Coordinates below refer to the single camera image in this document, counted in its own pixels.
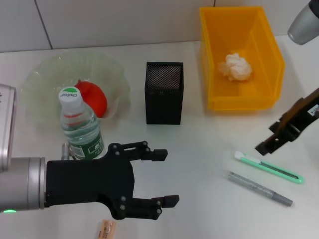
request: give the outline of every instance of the green bottle label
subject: green bottle label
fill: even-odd
[[[101,132],[99,132],[99,135],[90,143],[82,145],[70,143],[70,146],[74,155],[79,159],[93,159],[104,149]]]

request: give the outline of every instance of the black mesh pen holder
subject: black mesh pen holder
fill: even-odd
[[[148,62],[145,80],[147,124],[180,124],[184,73],[180,62]]]

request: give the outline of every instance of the yellow plastic bin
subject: yellow plastic bin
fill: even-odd
[[[202,7],[200,55],[209,109],[266,109],[280,96],[285,63],[261,6]],[[218,70],[228,54],[239,53],[253,72],[229,81]]]

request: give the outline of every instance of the pen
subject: pen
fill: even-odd
[[[228,179],[238,183],[239,185],[242,185],[246,188],[249,188],[256,193],[259,193],[267,198],[270,198],[276,202],[279,202],[281,204],[284,204],[285,206],[290,207],[293,204],[293,201],[285,198],[284,196],[281,196],[280,194],[274,192],[273,190],[270,190],[269,188],[266,188],[258,183],[255,183],[247,178],[244,178],[236,173],[229,172]]]
[[[303,176],[300,176],[297,173],[290,172],[286,169],[280,168],[280,167],[278,167],[274,164],[271,164],[269,162],[254,158],[254,157],[249,156],[245,153],[236,151],[234,157],[235,157],[235,159],[238,159],[244,163],[247,163],[247,164],[254,166],[256,168],[260,168],[266,172],[275,174],[275,175],[282,177],[284,179],[287,179],[291,182],[298,183],[298,184],[304,183]]]

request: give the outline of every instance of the mesh pattern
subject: mesh pattern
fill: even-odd
[[[147,65],[148,89],[179,89],[181,66]]]

